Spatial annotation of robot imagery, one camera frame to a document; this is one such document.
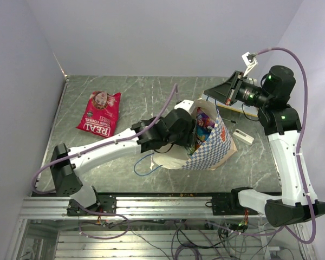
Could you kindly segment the blue checkered paper bag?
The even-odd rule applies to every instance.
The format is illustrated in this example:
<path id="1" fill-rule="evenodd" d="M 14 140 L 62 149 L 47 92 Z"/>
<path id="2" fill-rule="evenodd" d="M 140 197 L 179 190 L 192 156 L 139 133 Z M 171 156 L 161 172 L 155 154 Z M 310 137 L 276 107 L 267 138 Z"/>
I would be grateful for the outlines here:
<path id="1" fill-rule="evenodd" d="M 162 167 L 169 170 L 215 170 L 237 152 L 235 142 L 226 127 L 215 105 L 203 99 L 194 100 L 195 109 L 191 114 L 194 119 L 197 116 L 197 108 L 201 108 L 215 121 L 215 126 L 208 139 L 191 155 L 187 149 L 179 145 L 166 145 L 162 152 L 152 152 L 138 160 L 140 163 L 147 157 L 151 160 L 151 167 L 147 176 Z"/>

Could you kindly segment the red REAL chips bag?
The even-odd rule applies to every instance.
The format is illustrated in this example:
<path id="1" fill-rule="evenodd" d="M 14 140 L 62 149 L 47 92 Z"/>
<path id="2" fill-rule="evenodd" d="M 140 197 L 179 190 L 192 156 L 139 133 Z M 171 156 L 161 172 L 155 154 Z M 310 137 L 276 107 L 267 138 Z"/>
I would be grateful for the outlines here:
<path id="1" fill-rule="evenodd" d="M 121 93 L 109 95 L 106 91 L 93 92 L 76 128 L 103 138 L 112 137 L 119 119 L 120 101 Z"/>

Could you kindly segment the blue candy snack bag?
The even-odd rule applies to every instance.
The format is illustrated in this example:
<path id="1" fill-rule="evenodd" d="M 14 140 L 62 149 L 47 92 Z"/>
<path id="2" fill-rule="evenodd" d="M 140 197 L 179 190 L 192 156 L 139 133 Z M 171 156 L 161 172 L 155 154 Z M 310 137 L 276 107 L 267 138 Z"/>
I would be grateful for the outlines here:
<path id="1" fill-rule="evenodd" d="M 194 145 L 187 149 L 187 154 L 191 156 L 208 139 L 211 132 L 207 128 L 197 126 Z"/>

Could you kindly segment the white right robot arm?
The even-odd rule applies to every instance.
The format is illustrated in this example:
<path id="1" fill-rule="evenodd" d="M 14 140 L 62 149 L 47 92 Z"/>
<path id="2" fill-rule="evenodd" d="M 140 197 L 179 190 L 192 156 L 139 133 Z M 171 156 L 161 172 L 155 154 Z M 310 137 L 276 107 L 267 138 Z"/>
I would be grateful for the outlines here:
<path id="1" fill-rule="evenodd" d="M 204 94 L 225 105 L 237 101 L 258 109 L 258 120 L 268 138 L 277 166 L 281 195 L 271 196 L 249 187 L 231 192 L 228 208 L 234 214 L 246 208 L 265 214 L 274 227 L 310 221 L 325 215 L 325 202 L 319 201 L 309 181 L 301 147 L 302 125 L 298 112 L 288 101 L 295 86 L 293 71 L 275 65 L 262 80 L 261 86 L 246 81 L 235 71 L 225 82 L 209 88 Z"/>

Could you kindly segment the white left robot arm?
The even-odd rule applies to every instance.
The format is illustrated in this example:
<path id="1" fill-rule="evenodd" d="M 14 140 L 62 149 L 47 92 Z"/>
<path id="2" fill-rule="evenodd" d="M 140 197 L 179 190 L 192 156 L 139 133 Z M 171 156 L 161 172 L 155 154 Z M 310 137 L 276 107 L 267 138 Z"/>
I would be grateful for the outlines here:
<path id="1" fill-rule="evenodd" d="M 188 146 L 192 144 L 196 120 L 191 114 L 177 108 L 166 116 L 141 120 L 111 138 L 83 147 L 55 146 L 50 166 L 56 195 L 71 197 L 80 204 L 87 215 L 99 210 L 96 190 L 82 182 L 82 175 L 104 163 L 158 150 L 168 144 Z"/>

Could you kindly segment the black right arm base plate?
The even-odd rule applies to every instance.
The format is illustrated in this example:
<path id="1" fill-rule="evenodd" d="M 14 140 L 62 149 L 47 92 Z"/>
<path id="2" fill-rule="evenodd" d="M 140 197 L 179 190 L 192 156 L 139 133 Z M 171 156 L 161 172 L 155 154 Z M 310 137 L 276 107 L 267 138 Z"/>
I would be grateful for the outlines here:
<path id="1" fill-rule="evenodd" d="M 205 206 L 212 210 L 214 216 L 230 215 L 258 215 L 256 211 L 250 210 L 240 205 L 238 194 L 236 193 L 215 193 Z"/>

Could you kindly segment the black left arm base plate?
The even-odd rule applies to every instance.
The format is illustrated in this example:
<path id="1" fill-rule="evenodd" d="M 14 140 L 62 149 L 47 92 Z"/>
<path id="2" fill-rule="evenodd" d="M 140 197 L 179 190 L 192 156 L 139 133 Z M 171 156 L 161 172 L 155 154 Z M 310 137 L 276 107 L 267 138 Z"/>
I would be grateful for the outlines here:
<path id="1" fill-rule="evenodd" d="M 97 198 L 97 203 L 87 209 L 94 212 L 115 213 L 116 199 L 113 195 L 100 193 Z M 67 207 L 67 216 L 84 217 L 90 216 L 90 213 L 81 209 L 80 205 L 74 199 L 71 199 Z"/>

